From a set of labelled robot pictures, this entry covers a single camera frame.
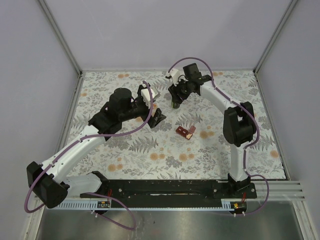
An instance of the white wall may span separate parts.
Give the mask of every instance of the white wall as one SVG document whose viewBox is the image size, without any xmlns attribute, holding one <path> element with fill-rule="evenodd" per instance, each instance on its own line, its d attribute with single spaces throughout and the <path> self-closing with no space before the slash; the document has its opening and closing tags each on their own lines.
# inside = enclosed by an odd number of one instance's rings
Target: white wall
<svg viewBox="0 0 320 240">
<path fill-rule="evenodd" d="M 0 1 L 0 233 L 21 236 L 26 167 L 51 157 L 77 75 L 35 0 Z"/>
<path fill-rule="evenodd" d="M 320 231 L 320 1 L 301 0 L 258 73 L 294 180 Z"/>
<path fill-rule="evenodd" d="M 253 69 L 290 0 L 46 0 L 83 69 Z"/>
</svg>

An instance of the white cable tie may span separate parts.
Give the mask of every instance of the white cable tie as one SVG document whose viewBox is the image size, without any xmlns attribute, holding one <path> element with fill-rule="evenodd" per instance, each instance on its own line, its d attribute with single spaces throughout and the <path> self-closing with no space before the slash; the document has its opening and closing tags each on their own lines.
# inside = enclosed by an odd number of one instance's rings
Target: white cable tie
<svg viewBox="0 0 320 240">
<path fill-rule="evenodd" d="M 234 99 L 234 98 L 232 98 L 232 97 L 230 97 L 230 103 L 231 103 L 231 104 L 234 104 L 233 102 L 235 102 L 235 103 L 236 103 L 235 99 Z"/>
<path fill-rule="evenodd" d="M 78 134 L 78 136 L 75 137 L 74 141 L 79 141 L 80 143 L 82 143 L 83 140 L 81 140 L 81 138 L 83 138 L 83 137 L 85 137 L 85 136 L 86 136 L 86 135 L 85 135 L 85 131 L 82 130 L 82 131 Z"/>
</svg>

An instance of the floral mat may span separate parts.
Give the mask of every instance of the floral mat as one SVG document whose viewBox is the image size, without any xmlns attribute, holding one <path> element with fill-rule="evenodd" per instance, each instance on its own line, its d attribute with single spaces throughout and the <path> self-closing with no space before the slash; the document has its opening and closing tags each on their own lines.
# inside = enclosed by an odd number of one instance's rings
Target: floral mat
<svg viewBox="0 0 320 240">
<path fill-rule="evenodd" d="M 260 140 L 248 151 L 247 169 L 267 179 L 285 179 L 271 125 L 252 71 L 214 72 L 215 82 L 235 100 L 250 101 L 260 127 Z M 225 179 L 230 169 L 230 146 L 222 127 L 222 113 L 208 100 L 192 93 L 179 109 L 171 107 L 168 87 L 172 84 L 161 71 L 87 72 L 76 106 L 68 142 L 109 100 L 116 88 L 128 88 L 133 97 L 145 80 L 161 96 L 157 107 L 167 118 L 157 127 L 146 125 L 139 132 L 112 137 L 85 156 L 70 176 L 100 171 L 108 179 Z M 139 117 L 122 124 L 119 133 L 142 124 Z M 178 126 L 196 127 L 190 140 L 176 133 Z"/>
</svg>

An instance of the cable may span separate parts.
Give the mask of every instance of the cable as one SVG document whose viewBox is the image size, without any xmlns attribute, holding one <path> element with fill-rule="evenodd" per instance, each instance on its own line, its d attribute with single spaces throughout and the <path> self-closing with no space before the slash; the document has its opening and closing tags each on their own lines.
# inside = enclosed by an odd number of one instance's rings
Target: cable
<svg viewBox="0 0 320 240">
<path fill-rule="evenodd" d="M 149 84 L 146 81 L 142 81 L 145 85 L 146 88 L 148 89 L 148 92 L 150 94 L 150 106 L 153 106 L 154 100 L 153 100 L 153 96 L 152 96 L 152 92 L 151 92 L 151 88 L 149 86 Z M 83 141 L 85 139 L 89 139 L 89 138 L 94 138 L 94 137 L 121 137 L 121 136 L 126 136 L 129 134 L 133 134 L 137 131 L 139 131 L 140 129 L 142 129 L 149 121 L 149 119 L 151 118 L 151 114 L 152 114 L 152 110 L 153 108 L 150 107 L 149 113 L 147 118 L 145 119 L 145 121 L 136 129 L 128 131 L 128 132 L 124 132 L 124 133 L 118 133 L 118 134 L 93 134 L 93 135 L 88 135 L 88 136 L 84 136 L 82 138 L 80 138 L 80 141 Z M 58 156 L 56 156 L 56 158 L 52 161 L 53 165 L 66 153 L 68 152 L 71 148 L 73 148 L 76 144 L 80 143 L 79 140 L 74 141 L 73 143 L 71 143 L 68 147 L 66 147 Z M 34 180 L 34 182 L 31 184 L 29 191 L 26 195 L 25 201 L 24 201 L 24 211 L 28 214 L 34 213 L 36 211 L 38 211 L 40 208 L 42 208 L 45 204 L 41 204 L 40 206 L 36 207 L 35 209 L 29 210 L 28 209 L 28 202 L 31 196 L 31 193 L 33 192 L 36 184 L 39 182 L 39 180 L 42 178 L 42 176 L 53 166 L 52 164 L 49 164 L 40 174 L 39 176 Z"/>
<path fill-rule="evenodd" d="M 119 227 L 121 228 L 124 228 L 126 230 L 130 230 L 130 231 L 133 231 L 137 228 L 137 221 L 136 221 L 136 218 L 134 216 L 134 214 L 130 211 L 130 209 L 124 205 L 121 201 L 119 201 L 118 199 L 112 197 L 112 196 L 104 196 L 104 195 L 100 195 L 100 194 L 97 194 L 97 193 L 94 193 L 94 192 L 87 192 L 86 194 L 89 194 L 89 195 L 92 195 L 92 196 L 97 196 L 97 197 L 100 197 L 100 198 L 105 198 L 105 199 L 111 199 L 115 202 L 117 202 L 118 204 L 120 204 L 122 207 L 124 207 L 127 212 L 130 214 L 131 218 L 132 218 L 132 221 L 133 221 L 133 227 L 129 227 L 129 226 L 125 226 L 125 225 L 122 225 L 121 223 L 117 222 L 117 221 L 114 221 L 112 220 L 111 218 L 107 217 L 107 216 L 103 216 L 103 215 L 100 215 L 100 214 L 97 214 L 98 216 L 104 218 L 104 219 L 107 219 L 108 221 L 112 222 L 113 224 L 115 225 L 118 225 Z"/>
<path fill-rule="evenodd" d="M 186 78 L 186 76 L 185 76 L 184 74 L 182 74 L 182 75 L 178 76 L 178 81 L 179 81 L 179 79 L 180 79 L 182 76 L 183 76 L 184 78 Z"/>
<path fill-rule="evenodd" d="M 257 213 L 258 211 L 260 211 L 262 208 L 265 207 L 268 199 L 269 199 L 269 193 L 270 193 L 270 187 L 269 187 L 269 183 L 268 183 L 268 180 L 262 176 L 261 174 L 253 174 L 251 175 L 250 173 L 247 172 L 247 168 L 246 168 L 246 156 L 247 156 L 247 151 L 246 149 L 254 144 L 256 144 L 258 141 L 259 141 L 259 138 L 260 138 L 260 130 L 259 130 L 259 126 L 258 126 L 258 123 L 256 121 L 256 119 L 254 118 L 254 116 L 252 116 L 252 114 L 247 110 L 245 109 L 243 106 L 241 106 L 239 103 L 235 102 L 235 101 L 231 101 L 231 98 L 226 95 L 222 90 L 220 90 L 216 84 L 215 84 L 215 80 L 214 80 L 214 75 L 213 75 L 213 72 L 210 68 L 210 66 L 202 59 L 198 58 L 198 57 L 193 57 L 193 56 L 188 56 L 188 57 L 184 57 L 184 58 L 181 58 L 180 60 L 176 61 L 168 70 L 168 73 L 178 64 L 180 63 L 181 61 L 183 60 L 187 60 L 187 59 L 193 59 L 193 60 L 198 60 L 200 62 L 202 62 L 209 70 L 210 72 L 210 75 L 211 75 L 211 82 L 212 82 L 212 86 L 215 90 L 217 90 L 222 96 L 224 96 L 224 98 L 226 98 L 228 101 L 230 101 L 232 104 L 238 106 L 239 108 L 241 108 L 246 114 L 248 114 L 248 116 L 251 118 L 251 120 L 253 121 L 254 125 L 255 125 L 255 128 L 256 128 L 256 138 L 253 142 L 247 144 L 246 146 L 244 146 L 243 148 L 243 170 L 244 172 L 251 178 L 253 177 L 260 177 L 262 178 L 264 181 L 265 181 L 265 184 L 266 184 L 266 197 L 265 197 L 265 200 L 263 202 L 263 204 L 256 210 L 254 210 L 253 212 L 249 212 L 249 213 L 246 213 L 246 215 L 251 215 L 251 214 L 254 214 L 254 213 Z"/>
<path fill-rule="evenodd" d="M 112 189 L 110 188 L 110 189 L 108 190 L 108 197 L 111 197 L 111 194 L 112 194 Z"/>
</svg>

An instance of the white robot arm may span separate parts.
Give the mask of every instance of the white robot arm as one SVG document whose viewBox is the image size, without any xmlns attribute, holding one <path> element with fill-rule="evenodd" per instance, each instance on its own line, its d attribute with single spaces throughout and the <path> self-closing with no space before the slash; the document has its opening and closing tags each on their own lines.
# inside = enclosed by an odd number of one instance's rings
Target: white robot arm
<svg viewBox="0 0 320 240">
<path fill-rule="evenodd" d="M 183 67 L 183 71 L 184 74 L 178 69 L 172 68 L 170 72 L 166 73 L 166 78 L 173 81 L 172 86 L 168 89 L 172 96 L 172 107 L 179 108 L 191 93 L 197 93 L 208 99 L 224 114 L 223 135 L 230 143 L 231 150 L 231 169 L 228 178 L 235 184 L 245 182 L 248 175 L 243 164 L 244 147 L 253 139 L 256 132 L 255 124 L 245 112 L 232 103 L 235 100 L 228 101 L 225 97 L 227 94 L 220 89 L 218 91 L 213 86 L 209 75 L 202 76 L 195 63 Z M 245 102 L 241 105 L 254 116 L 251 103 Z"/>
<path fill-rule="evenodd" d="M 29 187 L 34 185 L 33 192 L 48 208 L 56 207 L 66 196 L 79 197 L 83 193 L 95 193 L 101 187 L 103 177 L 98 172 L 83 176 L 67 175 L 84 156 L 110 138 L 103 134 L 112 137 L 122 128 L 122 122 L 137 117 L 147 121 L 150 128 L 166 118 L 160 108 L 154 114 L 150 109 L 152 102 L 160 96 L 156 89 L 143 84 L 139 86 L 137 94 L 138 97 L 133 99 L 129 89 L 117 88 L 100 112 L 89 120 L 83 131 L 67 146 L 42 164 L 32 162 L 28 165 L 26 170 Z"/>
</svg>

